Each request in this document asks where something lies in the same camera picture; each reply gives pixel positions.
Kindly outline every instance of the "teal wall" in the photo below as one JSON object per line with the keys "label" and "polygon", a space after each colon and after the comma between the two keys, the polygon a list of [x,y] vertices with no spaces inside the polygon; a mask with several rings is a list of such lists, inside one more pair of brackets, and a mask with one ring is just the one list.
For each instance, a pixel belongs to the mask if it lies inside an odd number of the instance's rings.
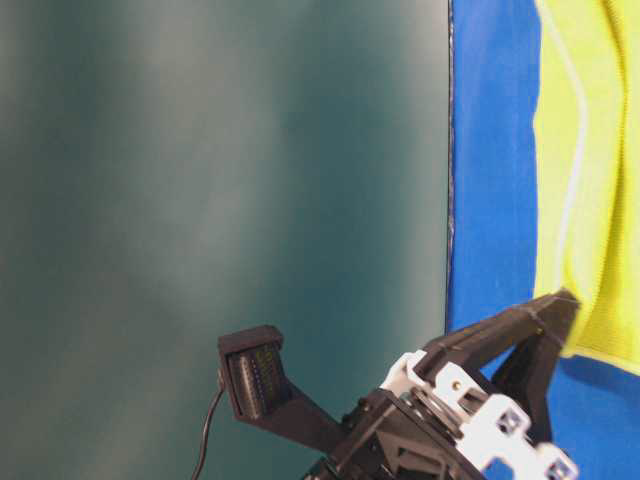
{"label": "teal wall", "polygon": [[[446,1],[2,2],[0,464],[191,474],[219,335],[339,418],[444,324]],[[216,415],[203,478],[319,455]]]}

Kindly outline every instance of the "white stripe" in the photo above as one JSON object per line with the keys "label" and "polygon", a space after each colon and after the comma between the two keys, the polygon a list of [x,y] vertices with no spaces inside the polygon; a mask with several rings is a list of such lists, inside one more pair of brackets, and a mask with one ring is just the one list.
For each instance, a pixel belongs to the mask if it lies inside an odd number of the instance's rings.
{"label": "white stripe", "polygon": [[587,137],[587,125],[589,112],[587,109],[587,97],[580,82],[580,77],[576,71],[576,67],[571,61],[569,51],[562,40],[562,36],[553,21],[553,16],[549,10],[545,0],[538,0],[538,13],[544,26],[548,29],[553,42],[558,49],[558,54],[562,59],[571,86],[576,95],[576,101],[578,103],[578,137],[576,139],[576,147],[573,153],[573,166],[571,167],[571,176],[569,177],[569,184],[567,187],[567,193],[564,198],[564,207],[562,210],[562,217],[560,220],[560,229],[558,232],[558,244],[556,246],[556,258],[555,258],[555,275],[554,275],[554,289],[563,287],[563,271],[564,271],[564,252],[567,245],[567,235],[569,231],[569,220],[571,218],[571,211],[573,210],[573,204],[576,199],[578,191],[578,181],[580,179],[580,172],[582,171],[582,163],[584,160],[584,148]]}

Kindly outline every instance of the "blue fabric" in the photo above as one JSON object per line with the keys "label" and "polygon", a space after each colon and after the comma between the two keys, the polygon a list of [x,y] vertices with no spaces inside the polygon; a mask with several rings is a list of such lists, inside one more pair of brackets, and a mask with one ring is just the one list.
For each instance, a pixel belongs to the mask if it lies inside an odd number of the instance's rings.
{"label": "blue fabric", "polygon": [[[455,0],[453,7],[455,235],[447,322],[458,329],[533,293],[540,23],[533,0]],[[637,398],[638,377],[585,358],[559,362],[549,393],[554,442],[580,466],[581,479],[640,476]]]}

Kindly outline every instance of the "yellow cloth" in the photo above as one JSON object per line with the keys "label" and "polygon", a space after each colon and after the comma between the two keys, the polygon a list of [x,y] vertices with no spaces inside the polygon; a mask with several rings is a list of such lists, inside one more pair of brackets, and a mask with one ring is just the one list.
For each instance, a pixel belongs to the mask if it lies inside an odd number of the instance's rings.
{"label": "yellow cloth", "polygon": [[537,0],[535,295],[582,303],[563,355],[640,374],[640,0]]}

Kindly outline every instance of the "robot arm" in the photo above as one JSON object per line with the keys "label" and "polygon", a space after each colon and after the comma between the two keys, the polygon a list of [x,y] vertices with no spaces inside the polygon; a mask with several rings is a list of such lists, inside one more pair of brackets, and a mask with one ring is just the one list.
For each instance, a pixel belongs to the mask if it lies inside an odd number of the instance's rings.
{"label": "robot arm", "polygon": [[482,480],[495,459],[518,480],[574,480],[549,443],[546,391],[577,308],[562,290],[432,340],[341,423],[285,376],[274,327],[221,337],[220,360],[236,418],[327,455],[307,480]]}

